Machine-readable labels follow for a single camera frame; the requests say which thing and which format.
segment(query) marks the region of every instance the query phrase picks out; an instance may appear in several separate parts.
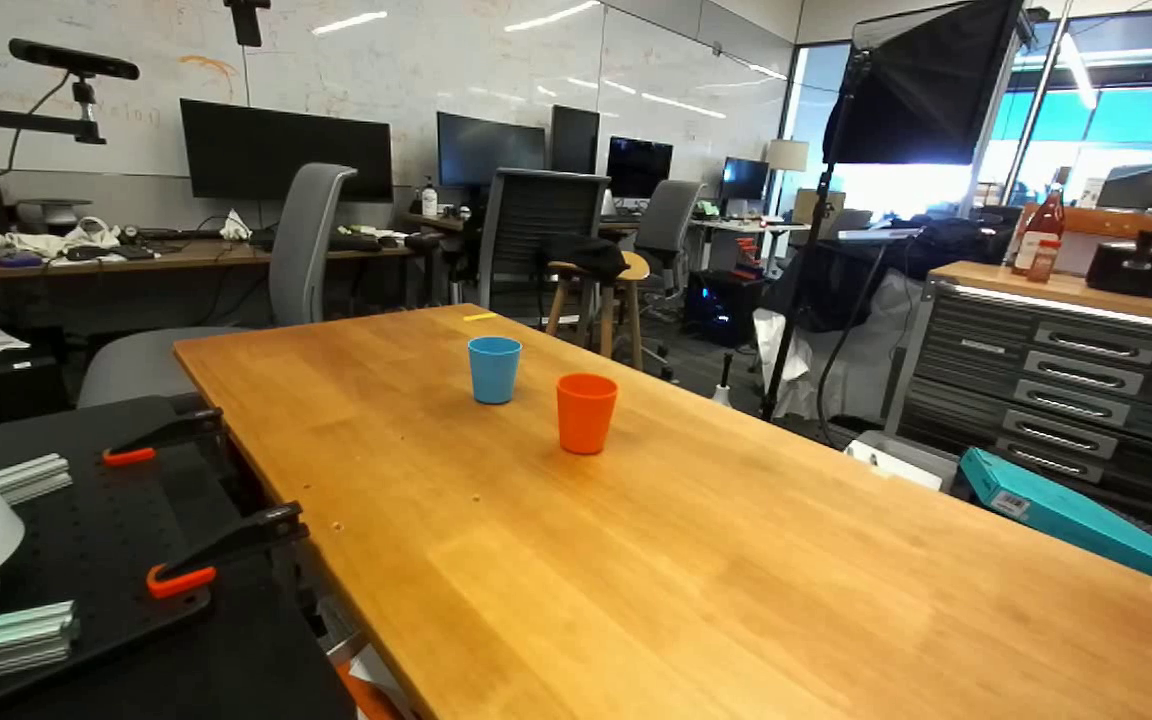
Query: blue cup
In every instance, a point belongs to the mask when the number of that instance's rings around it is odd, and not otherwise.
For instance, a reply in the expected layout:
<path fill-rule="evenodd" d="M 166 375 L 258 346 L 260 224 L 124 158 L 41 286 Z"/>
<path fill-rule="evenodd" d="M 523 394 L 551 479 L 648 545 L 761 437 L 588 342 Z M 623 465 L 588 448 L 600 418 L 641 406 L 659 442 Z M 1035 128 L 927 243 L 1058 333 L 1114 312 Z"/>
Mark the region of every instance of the blue cup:
<path fill-rule="evenodd" d="M 473 380 L 473 402 L 481 406 L 509 406 L 511 383 L 522 375 L 522 342 L 509 337 L 478 337 L 468 342 L 468 380 Z"/>

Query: lamp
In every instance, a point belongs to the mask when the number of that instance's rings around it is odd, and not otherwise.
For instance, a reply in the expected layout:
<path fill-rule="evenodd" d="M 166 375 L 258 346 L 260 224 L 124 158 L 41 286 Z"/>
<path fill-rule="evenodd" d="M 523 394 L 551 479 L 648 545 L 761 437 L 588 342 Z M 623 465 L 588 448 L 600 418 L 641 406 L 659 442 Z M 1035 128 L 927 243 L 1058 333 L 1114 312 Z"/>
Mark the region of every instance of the lamp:
<path fill-rule="evenodd" d="M 808 169 L 808 144 L 805 140 L 772 140 L 766 149 L 766 165 L 777 171 L 769 211 L 782 215 L 782 171 L 805 171 Z"/>

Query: stool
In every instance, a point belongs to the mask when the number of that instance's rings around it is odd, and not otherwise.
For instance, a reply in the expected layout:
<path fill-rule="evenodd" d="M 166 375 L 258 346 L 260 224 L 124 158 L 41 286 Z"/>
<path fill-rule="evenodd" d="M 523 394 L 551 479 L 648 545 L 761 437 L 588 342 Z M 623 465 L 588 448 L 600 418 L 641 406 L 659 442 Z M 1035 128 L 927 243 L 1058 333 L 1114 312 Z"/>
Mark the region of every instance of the stool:
<path fill-rule="evenodd" d="M 633 369 L 641 369 L 645 355 L 645 279 L 651 275 L 648 262 L 641 253 L 621 253 L 623 256 L 623 272 L 615 275 L 615 286 L 596 288 L 596 347 L 600 355 L 615 353 L 615 315 L 623 312 L 629 319 L 629 353 L 633 353 Z M 551 303 L 547 303 L 547 337 L 562 333 L 562 315 L 569 303 L 569 288 L 586 279 L 586 272 L 574 262 L 551 262 L 547 272 L 558 275 L 551 286 Z"/>

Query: chair backrest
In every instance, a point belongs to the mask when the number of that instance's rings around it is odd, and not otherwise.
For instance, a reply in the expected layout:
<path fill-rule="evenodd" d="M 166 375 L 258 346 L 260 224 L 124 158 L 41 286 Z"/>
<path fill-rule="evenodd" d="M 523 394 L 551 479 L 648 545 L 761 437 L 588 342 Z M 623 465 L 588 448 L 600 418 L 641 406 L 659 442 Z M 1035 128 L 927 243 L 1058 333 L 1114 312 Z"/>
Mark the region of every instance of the chair backrest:
<path fill-rule="evenodd" d="M 304 165 L 291 175 L 270 262 L 270 303 L 277 323 L 325 319 L 325 266 L 338 227 L 339 185 L 355 175 L 343 165 Z"/>
<path fill-rule="evenodd" d="M 594 171 L 496 171 L 481 243 L 481 303 L 491 310 L 491 291 L 505 288 L 544 297 L 544 266 L 596 240 L 604 185 L 610 175 Z"/>
<path fill-rule="evenodd" d="M 689 240 L 698 194 L 702 194 L 702 185 L 689 185 L 689 179 L 656 185 L 656 194 L 651 194 L 651 201 L 636 224 L 636 247 L 677 253 Z"/>

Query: cable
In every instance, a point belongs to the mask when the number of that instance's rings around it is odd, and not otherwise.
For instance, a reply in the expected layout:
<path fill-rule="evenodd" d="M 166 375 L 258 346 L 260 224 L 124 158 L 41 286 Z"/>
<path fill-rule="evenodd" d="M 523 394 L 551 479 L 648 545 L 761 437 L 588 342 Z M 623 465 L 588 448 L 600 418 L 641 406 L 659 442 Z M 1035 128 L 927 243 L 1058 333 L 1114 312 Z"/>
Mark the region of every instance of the cable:
<path fill-rule="evenodd" d="M 848 337 L 854 337 L 854 328 L 857 328 L 859 310 L 867 303 L 874 279 L 876 279 L 879 270 L 889 266 L 889 247 L 891 247 L 891 243 L 886 243 L 879 256 L 867 266 L 867 275 L 864 275 L 864 286 L 859 286 L 859 297 L 857 297 L 857 303 L 854 303 L 854 312 L 848 312 L 848 328 L 844 328 L 844 337 L 832 346 L 832 353 L 828 353 L 828 359 L 823 359 L 823 369 L 822 369 L 822 375 L 818 375 L 818 429 L 822 429 L 822 442 L 823 442 L 823 444 L 828 444 L 823 380 L 828 380 L 832 366 L 842 359 L 842 353 L 844 353 L 844 346 L 848 346 Z"/>
<path fill-rule="evenodd" d="M 37 117 L 64 83 L 74 72 L 62 75 L 62 83 L 52 83 L 24 117 Z M 14 175 L 15 169 L 15 144 L 20 144 L 20 128 L 14 133 L 14 149 L 10 149 L 10 165 L 0 169 L 0 175 Z"/>

